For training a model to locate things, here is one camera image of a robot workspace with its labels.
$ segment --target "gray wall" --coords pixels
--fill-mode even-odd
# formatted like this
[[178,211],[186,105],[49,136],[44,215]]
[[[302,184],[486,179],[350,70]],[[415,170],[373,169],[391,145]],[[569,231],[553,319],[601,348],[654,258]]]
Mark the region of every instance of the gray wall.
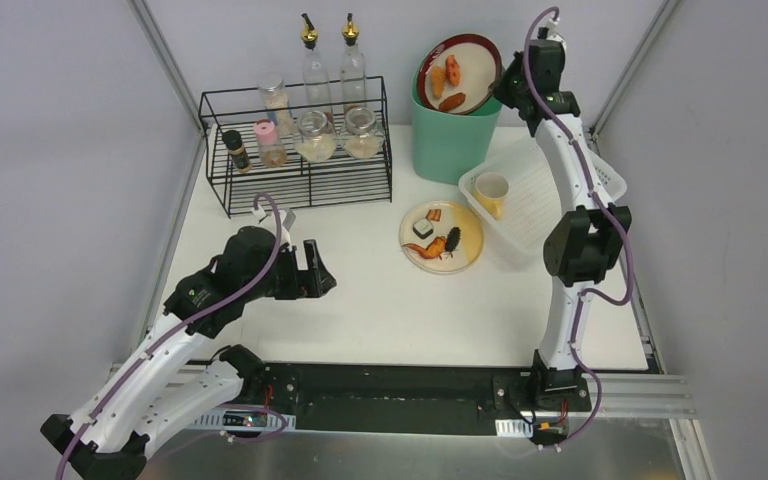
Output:
[[768,2],[687,1],[602,135],[723,479],[768,477]]
[[127,356],[196,141],[125,2],[0,2],[0,479]]
[[[505,67],[522,50],[525,31],[550,3],[521,0],[150,0],[152,12],[187,83],[205,90],[254,86],[277,71],[301,81],[302,12],[319,30],[319,50],[339,78],[346,13],[360,27],[367,74],[387,82],[390,119],[409,123],[410,88],[423,57],[442,40],[473,32],[491,39]],[[561,0],[560,33],[569,41],[564,88],[576,92],[587,122],[595,119],[661,0]],[[522,125],[505,109],[502,124]]]

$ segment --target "black wire spice rack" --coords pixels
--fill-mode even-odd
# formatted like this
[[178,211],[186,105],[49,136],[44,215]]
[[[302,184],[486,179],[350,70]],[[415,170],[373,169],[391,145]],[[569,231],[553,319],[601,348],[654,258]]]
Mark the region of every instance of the black wire spice rack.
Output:
[[[339,90],[339,80],[330,82],[332,98]],[[231,90],[213,90],[201,94],[199,119],[206,146],[205,175],[216,198],[228,217],[251,212],[254,197],[269,193],[281,207],[310,208],[350,203],[393,201],[393,150],[390,144],[390,125],[387,116],[387,91],[384,77],[367,77],[367,92],[380,92],[377,98],[367,98],[366,107],[375,112],[384,129],[381,151],[373,158],[358,160],[342,146],[334,155],[321,162],[310,163],[296,152],[293,138],[281,138],[287,151],[287,162],[281,167],[269,168],[260,162],[253,126],[267,112],[289,110],[293,119],[308,110],[331,107],[334,128],[343,126],[343,109],[354,102],[333,102],[308,105],[304,84],[287,85],[288,108],[266,109],[261,103],[257,87]],[[255,107],[253,110],[241,108]],[[240,132],[252,169],[241,174],[234,168],[228,150],[222,142],[222,132],[233,129]]]

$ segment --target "yellow mug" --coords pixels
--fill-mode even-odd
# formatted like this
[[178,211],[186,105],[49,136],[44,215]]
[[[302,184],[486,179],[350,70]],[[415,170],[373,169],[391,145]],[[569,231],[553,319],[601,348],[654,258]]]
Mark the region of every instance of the yellow mug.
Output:
[[508,181],[496,172],[484,172],[475,179],[475,191],[473,195],[478,203],[493,215],[496,220],[501,220],[505,215],[505,196],[508,195]]

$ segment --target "white plastic tray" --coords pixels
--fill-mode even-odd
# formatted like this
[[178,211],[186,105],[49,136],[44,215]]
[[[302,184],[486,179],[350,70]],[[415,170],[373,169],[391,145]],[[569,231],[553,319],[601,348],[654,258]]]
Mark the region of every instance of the white plastic tray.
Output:
[[[605,189],[616,201],[627,189],[625,180],[590,152],[593,167]],[[505,215],[493,218],[478,203],[472,192],[475,179],[484,172],[496,172],[508,181]],[[533,138],[524,137],[465,173],[458,187],[470,207],[481,217],[485,230],[504,241],[503,256],[516,265],[525,265],[543,252],[543,242],[561,219],[558,189],[543,151]]]

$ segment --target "yellow plate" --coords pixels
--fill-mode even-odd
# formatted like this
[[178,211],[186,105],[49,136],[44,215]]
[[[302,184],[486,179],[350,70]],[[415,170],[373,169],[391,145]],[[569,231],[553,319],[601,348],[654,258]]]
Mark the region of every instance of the yellow plate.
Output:
[[[429,210],[436,208],[442,211],[440,221],[431,222],[431,225],[434,226],[434,232],[423,240],[414,233],[413,224],[425,218]],[[454,227],[461,229],[461,239],[451,255],[443,252],[437,257],[426,259],[411,248],[402,247],[402,250],[411,262],[425,271],[439,274],[457,273],[475,263],[484,248],[484,229],[481,226],[481,220],[469,208],[449,201],[428,202],[419,205],[408,212],[402,220],[402,226],[399,229],[399,244],[414,244],[428,251],[438,237],[443,238],[438,243],[444,243]]]

